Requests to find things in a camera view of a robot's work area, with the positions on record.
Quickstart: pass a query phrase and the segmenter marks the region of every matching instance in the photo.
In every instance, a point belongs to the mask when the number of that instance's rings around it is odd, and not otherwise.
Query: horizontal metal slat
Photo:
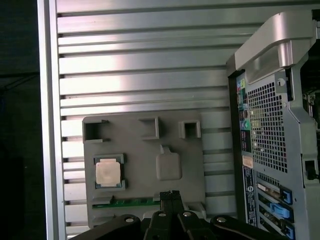
[[[71,171],[71,170],[83,170],[85,169],[84,161],[76,161],[76,162],[64,162],[63,170]]]
[[[88,230],[90,230],[89,226],[84,225],[84,226],[67,226],[65,231],[67,235],[78,235]]]
[[[102,75],[60,79],[60,94],[94,94],[130,91],[227,86],[224,69]]]
[[[174,48],[197,48],[197,47],[223,47],[241,46],[249,36],[238,37],[216,37],[216,38],[187,38],[187,39],[158,39],[152,41],[125,42],[125,43],[104,43],[104,44],[83,44],[72,46],[60,46],[59,54],[79,54],[112,51],[137,51],[157,50]]]
[[[205,192],[231,192],[235,190],[235,176],[233,174],[206,176]]]
[[[230,111],[210,111],[201,113],[201,128],[222,129],[231,127]]]
[[[144,41],[178,41],[194,38],[235,38],[250,37],[258,27],[230,27],[213,29],[162,30],[154,32],[130,32],[115,34],[92,34],[82,36],[63,36],[58,39],[60,47],[107,43],[131,43]]]
[[[234,170],[234,162],[226,161],[226,162],[210,162],[203,164],[204,172],[222,172],[222,171],[233,171]]]
[[[64,185],[65,201],[77,201],[86,199],[87,197],[85,183],[68,183]]]
[[[205,210],[207,215],[236,213],[236,197],[234,195],[206,197]]]
[[[87,31],[118,31],[135,29],[161,29],[174,27],[225,26],[262,24],[270,16],[288,10],[316,9],[317,4],[291,6],[219,8],[190,11],[160,11],[123,14],[58,17],[58,33]]]
[[[231,132],[217,132],[202,135],[203,150],[222,150],[232,148]]]
[[[72,136],[82,136],[82,120],[62,120],[61,121],[61,136],[62,137],[72,137]]]
[[[64,180],[76,180],[76,179],[84,179],[85,171],[65,171],[63,173]]]
[[[60,74],[224,66],[231,49],[158,51],[59,59]]]
[[[206,109],[206,108],[224,108],[228,107],[229,99],[210,99],[210,100],[190,100],[190,101],[168,101],[152,103],[136,103],[112,106],[88,106],[62,108],[61,116],[83,116],[111,113],[130,113],[144,111],[163,111],[163,110],[181,110],[181,109]]]
[[[62,142],[62,157],[78,158],[84,156],[84,144],[82,141],[63,141]]]
[[[77,96],[60,100],[60,106],[66,107],[83,107],[98,105],[114,105],[114,104],[136,104],[136,103],[155,103],[168,101],[185,101],[185,100],[201,100],[201,99],[225,99],[228,97],[228,90],[225,89],[195,89],[189,91],[166,91],[166,92],[146,92],[131,93],[121,95],[107,96]]]
[[[239,4],[270,4],[270,3],[285,3],[285,2],[301,2],[301,0],[130,0],[130,1],[105,1],[105,0],[57,0],[58,13],[70,12],[87,12],[87,11],[114,11],[114,10],[135,10],[135,9],[150,9],[154,8],[181,8],[181,7],[214,7],[219,5],[239,5]]]
[[[204,163],[229,162],[233,160],[234,160],[234,155],[232,154],[232,152],[203,155]]]

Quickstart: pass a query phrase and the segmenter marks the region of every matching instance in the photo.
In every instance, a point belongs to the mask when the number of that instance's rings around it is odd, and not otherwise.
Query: square opening
[[[186,138],[197,138],[197,123],[190,122],[184,124],[185,137]]]
[[[104,136],[104,129],[106,127],[105,122],[98,122],[98,123],[86,123],[85,124],[85,140],[103,140],[105,139]]]
[[[143,140],[159,139],[159,119],[155,118],[141,118],[139,121],[142,123],[142,134]]]

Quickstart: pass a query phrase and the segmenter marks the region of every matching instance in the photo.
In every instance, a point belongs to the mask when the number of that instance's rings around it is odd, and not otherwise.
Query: green circuit board
[[[112,199],[110,204],[93,205],[94,209],[101,208],[123,208],[123,207],[140,207],[140,206],[156,206],[160,205],[160,201],[154,201],[150,198],[135,198],[135,199]]]

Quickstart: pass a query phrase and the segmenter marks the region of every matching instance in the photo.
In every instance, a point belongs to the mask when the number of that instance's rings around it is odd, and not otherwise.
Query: black cable
[[[3,93],[5,93],[5,92],[7,92],[7,91],[10,91],[10,90],[12,90],[12,89],[14,89],[14,88],[16,88],[16,87],[20,86],[21,84],[24,84],[24,83],[26,83],[26,82],[34,79],[34,78],[37,77],[37,76],[38,76],[38,75],[33,75],[33,76],[30,76],[29,78],[27,78],[27,77],[22,77],[22,78],[14,81],[14,82],[12,82],[12,83],[9,83],[9,84],[7,84],[6,86],[3,87]]]
[[[29,76],[21,77],[21,78],[19,78],[18,80],[15,80],[15,81],[10,82],[9,84],[3,86],[2,88],[3,88],[3,89],[8,89],[9,86],[14,85],[15,83],[20,82],[21,80],[25,80],[25,79],[27,79],[28,77],[29,77]]]

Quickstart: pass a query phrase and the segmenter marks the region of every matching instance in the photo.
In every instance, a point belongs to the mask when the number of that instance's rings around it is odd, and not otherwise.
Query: ribbed metal wall
[[[58,203],[65,201],[68,237],[88,229],[82,119],[89,115],[199,109],[206,211],[234,216],[225,62],[272,15],[319,8],[316,2],[57,0],[62,120],[56,137],[64,178]]]

